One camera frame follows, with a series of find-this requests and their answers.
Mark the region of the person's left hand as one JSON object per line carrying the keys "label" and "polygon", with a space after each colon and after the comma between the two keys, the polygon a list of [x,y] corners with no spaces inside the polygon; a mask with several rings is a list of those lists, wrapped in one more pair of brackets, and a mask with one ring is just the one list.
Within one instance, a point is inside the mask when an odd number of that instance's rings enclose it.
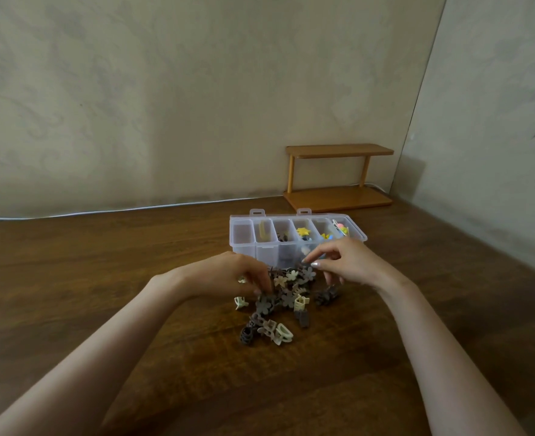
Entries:
{"label": "person's left hand", "polygon": [[234,298],[237,295],[237,256],[234,252],[191,263],[171,272],[185,298]]}

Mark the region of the small wooden two-tier shelf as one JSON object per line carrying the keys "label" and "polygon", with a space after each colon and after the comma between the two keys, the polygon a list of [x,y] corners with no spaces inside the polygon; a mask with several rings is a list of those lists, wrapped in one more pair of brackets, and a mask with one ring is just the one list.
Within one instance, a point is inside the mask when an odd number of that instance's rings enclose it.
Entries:
{"label": "small wooden two-tier shelf", "polygon": [[[393,155],[394,151],[390,148],[377,144],[301,145],[287,146],[286,153],[289,156],[288,183],[283,196],[297,212],[311,209],[314,213],[331,213],[392,204],[392,200],[385,194],[365,185],[371,158]],[[293,190],[296,160],[353,157],[364,159],[358,185]]]}

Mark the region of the clear plastic organizer box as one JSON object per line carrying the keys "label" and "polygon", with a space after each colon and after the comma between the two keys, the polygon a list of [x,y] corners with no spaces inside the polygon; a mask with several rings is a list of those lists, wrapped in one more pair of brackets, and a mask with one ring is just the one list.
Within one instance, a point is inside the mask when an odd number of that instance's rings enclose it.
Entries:
{"label": "clear plastic organizer box", "polygon": [[[342,236],[332,225],[332,219],[348,227],[349,236]],[[310,229],[311,238],[301,239],[296,232],[299,227]],[[267,215],[263,209],[252,209],[248,215],[232,215],[229,229],[229,243],[235,253],[279,268],[298,267],[322,242],[343,237],[367,241],[367,235],[348,215],[312,213],[311,209],[276,215]],[[289,241],[279,242],[277,233],[287,233]]]}

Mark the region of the pile of brown beige hair clips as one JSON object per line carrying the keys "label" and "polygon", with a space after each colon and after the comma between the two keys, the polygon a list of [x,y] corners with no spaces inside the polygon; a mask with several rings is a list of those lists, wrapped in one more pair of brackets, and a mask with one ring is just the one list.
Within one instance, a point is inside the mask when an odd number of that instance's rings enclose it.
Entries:
{"label": "pile of brown beige hair clips", "polygon": [[267,270],[271,279],[271,293],[263,293],[257,298],[255,311],[239,335],[243,345],[251,345],[258,336],[266,337],[276,345],[292,342],[293,332],[285,324],[271,318],[278,309],[291,311],[299,327],[307,329],[310,326],[309,304],[327,306],[339,296],[335,285],[312,292],[316,272],[310,265],[287,268],[269,266]]}

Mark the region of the person's right forearm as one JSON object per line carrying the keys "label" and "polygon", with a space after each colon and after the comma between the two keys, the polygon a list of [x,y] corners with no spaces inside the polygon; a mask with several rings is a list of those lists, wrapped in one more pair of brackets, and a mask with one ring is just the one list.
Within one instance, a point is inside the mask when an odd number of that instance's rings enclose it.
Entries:
{"label": "person's right forearm", "polygon": [[432,436],[527,436],[415,284],[405,278],[375,288],[400,332]]}

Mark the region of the person's right hand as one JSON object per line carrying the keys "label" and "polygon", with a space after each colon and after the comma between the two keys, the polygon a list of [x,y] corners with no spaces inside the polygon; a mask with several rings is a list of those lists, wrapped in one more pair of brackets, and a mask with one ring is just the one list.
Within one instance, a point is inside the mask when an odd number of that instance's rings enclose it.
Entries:
{"label": "person's right hand", "polygon": [[322,242],[303,259],[309,266],[316,260],[341,262],[341,272],[321,271],[328,286],[333,286],[337,281],[341,284],[352,282],[388,292],[410,283],[409,278],[367,248],[363,242],[353,238],[343,237]]}

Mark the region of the person's left forearm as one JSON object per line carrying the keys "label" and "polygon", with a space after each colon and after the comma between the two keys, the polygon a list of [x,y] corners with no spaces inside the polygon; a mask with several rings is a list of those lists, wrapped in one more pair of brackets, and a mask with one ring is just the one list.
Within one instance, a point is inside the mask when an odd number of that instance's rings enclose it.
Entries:
{"label": "person's left forearm", "polygon": [[0,415],[0,436],[88,436],[183,300],[184,273],[152,278],[64,360]]}

